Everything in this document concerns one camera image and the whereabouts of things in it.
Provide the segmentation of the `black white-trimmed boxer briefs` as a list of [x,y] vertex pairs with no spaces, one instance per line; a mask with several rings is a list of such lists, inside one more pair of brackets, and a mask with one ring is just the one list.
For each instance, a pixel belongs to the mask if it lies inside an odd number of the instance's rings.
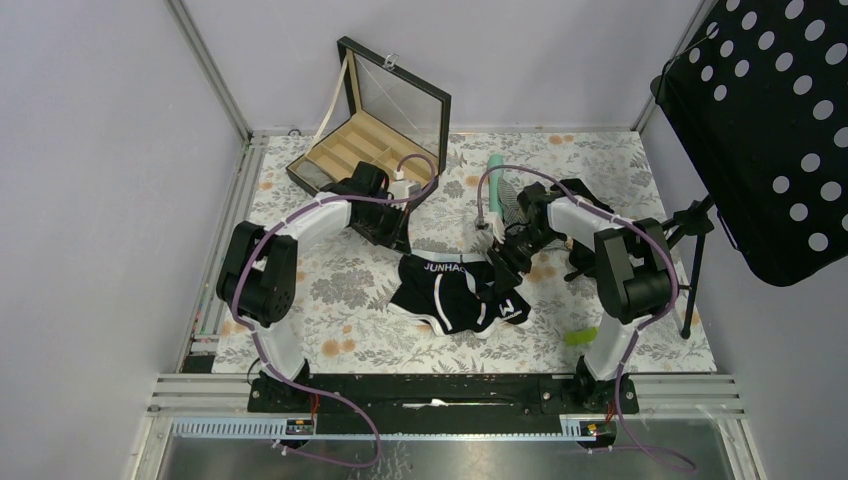
[[494,267],[481,254],[414,250],[402,256],[397,273],[400,285],[388,310],[437,336],[470,332],[485,340],[501,324],[525,328],[535,319],[516,290],[491,300],[479,296],[494,283]]

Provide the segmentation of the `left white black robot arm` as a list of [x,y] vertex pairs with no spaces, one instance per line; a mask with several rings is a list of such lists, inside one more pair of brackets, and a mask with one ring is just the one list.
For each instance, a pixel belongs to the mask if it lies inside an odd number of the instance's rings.
[[263,372],[275,380],[272,398],[285,410],[304,407],[311,388],[299,377],[307,360],[285,320],[296,299],[300,254],[345,229],[373,245],[408,250],[410,206],[429,186],[401,170],[387,173],[361,162],[351,176],[321,187],[276,225],[243,221],[234,228],[216,295],[249,330]]

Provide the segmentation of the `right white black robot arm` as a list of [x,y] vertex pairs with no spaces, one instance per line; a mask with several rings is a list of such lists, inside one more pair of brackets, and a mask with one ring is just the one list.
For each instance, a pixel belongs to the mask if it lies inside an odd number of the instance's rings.
[[567,188],[535,182],[517,196],[524,224],[506,229],[488,251],[494,281],[485,300],[517,288],[533,257],[555,240],[573,246],[573,277],[594,279],[604,310],[597,336],[578,363],[575,402],[597,412],[613,398],[610,381],[624,375],[640,326],[673,307],[679,281],[661,224],[618,217],[591,198],[571,198]]

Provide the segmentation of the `floral patterned table mat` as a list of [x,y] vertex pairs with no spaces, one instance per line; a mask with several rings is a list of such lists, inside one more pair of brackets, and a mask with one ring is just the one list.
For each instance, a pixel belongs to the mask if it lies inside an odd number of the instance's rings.
[[[492,154],[531,173],[510,173],[521,188],[544,175],[579,178],[622,215],[666,214],[644,147],[634,132],[468,133],[448,143],[437,191],[412,215],[414,248],[439,253],[484,252],[474,238],[476,188]],[[566,282],[568,252],[554,243],[538,254],[521,292],[535,314],[525,328],[502,324],[485,340],[469,332],[439,337],[388,310],[399,286],[399,255],[345,230],[299,259],[288,321],[312,371],[320,373],[565,373],[587,345],[564,334],[595,327],[603,310],[594,282]]]

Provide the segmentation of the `grey striped cloth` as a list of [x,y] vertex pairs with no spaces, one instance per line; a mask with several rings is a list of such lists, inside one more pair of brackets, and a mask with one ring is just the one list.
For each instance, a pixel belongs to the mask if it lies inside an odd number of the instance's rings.
[[523,224],[525,222],[525,216],[518,202],[518,192],[505,177],[498,180],[497,199],[505,224]]

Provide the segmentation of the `black cloth pile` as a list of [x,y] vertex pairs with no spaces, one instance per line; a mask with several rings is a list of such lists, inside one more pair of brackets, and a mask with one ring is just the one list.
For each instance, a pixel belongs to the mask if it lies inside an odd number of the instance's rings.
[[[576,196],[582,197],[592,205],[609,213],[614,210],[598,197],[596,197],[579,178],[562,179],[561,183]],[[595,256],[585,245],[578,243],[572,237],[566,238],[566,247],[569,251],[568,263],[573,271],[564,276],[566,282],[572,282],[580,276],[595,278]]]

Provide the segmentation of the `grey rolled item in box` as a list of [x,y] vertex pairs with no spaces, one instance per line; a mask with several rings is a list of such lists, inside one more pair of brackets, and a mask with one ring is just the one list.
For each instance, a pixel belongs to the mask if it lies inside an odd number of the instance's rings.
[[311,161],[300,163],[295,172],[316,190],[321,190],[334,182],[331,176]]

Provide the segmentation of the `mint green rolled cloth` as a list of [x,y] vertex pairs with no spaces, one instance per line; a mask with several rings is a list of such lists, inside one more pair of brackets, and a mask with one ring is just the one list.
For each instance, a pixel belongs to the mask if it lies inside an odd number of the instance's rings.
[[[487,161],[487,168],[501,166],[504,164],[504,156],[502,154],[492,154]],[[495,169],[488,176],[488,206],[489,211],[503,216],[503,207],[499,200],[499,185],[502,178],[502,170]]]

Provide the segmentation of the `green small block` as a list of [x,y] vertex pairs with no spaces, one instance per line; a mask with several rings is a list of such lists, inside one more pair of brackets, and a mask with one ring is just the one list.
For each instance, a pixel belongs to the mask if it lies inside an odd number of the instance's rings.
[[564,334],[564,342],[567,346],[587,345],[594,341],[598,331],[597,327],[568,331]]

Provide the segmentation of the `black wooden compartment box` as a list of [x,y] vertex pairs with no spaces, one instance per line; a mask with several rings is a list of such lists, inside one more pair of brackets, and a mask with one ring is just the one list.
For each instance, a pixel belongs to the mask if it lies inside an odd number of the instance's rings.
[[446,169],[451,95],[350,37],[337,40],[341,64],[331,106],[309,148],[286,167],[289,177],[310,194],[316,190],[295,169],[311,161],[334,182],[353,175],[365,162],[389,176],[412,153],[429,158],[409,160],[405,177],[425,184]]

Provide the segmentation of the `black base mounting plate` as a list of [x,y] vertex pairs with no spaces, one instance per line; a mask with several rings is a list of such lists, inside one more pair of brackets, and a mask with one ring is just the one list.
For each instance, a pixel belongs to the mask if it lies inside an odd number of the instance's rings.
[[633,382],[589,387],[550,374],[306,374],[291,387],[262,373],[251,413],[303,414],[320,434],[558,434],[560,416],[598,418],[640,410]]

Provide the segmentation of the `black tripod stand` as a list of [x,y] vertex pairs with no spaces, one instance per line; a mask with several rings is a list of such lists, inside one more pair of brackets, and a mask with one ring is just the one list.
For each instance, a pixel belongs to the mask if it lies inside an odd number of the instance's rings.
[[709,217],[709,211],[713,206],[713,199],[710,195],[707,195],[700,201],[693,201],[687,209],[676,211],[662,223],[663,232],[666,233],[666,243],[670,249],[675,247],[684,237],[695,238],[689,283],[681,286],[681,289],[686,293],[686,308],[680,329],[680,337],[684,340],[691,337],[706,237],[714,230],[714,224]]

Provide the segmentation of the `black perforated panel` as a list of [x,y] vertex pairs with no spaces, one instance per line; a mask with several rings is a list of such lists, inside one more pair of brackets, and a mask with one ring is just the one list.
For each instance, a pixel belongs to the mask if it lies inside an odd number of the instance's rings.
[[752,273],[847,254],[847,5],[718,1],[652,93]]

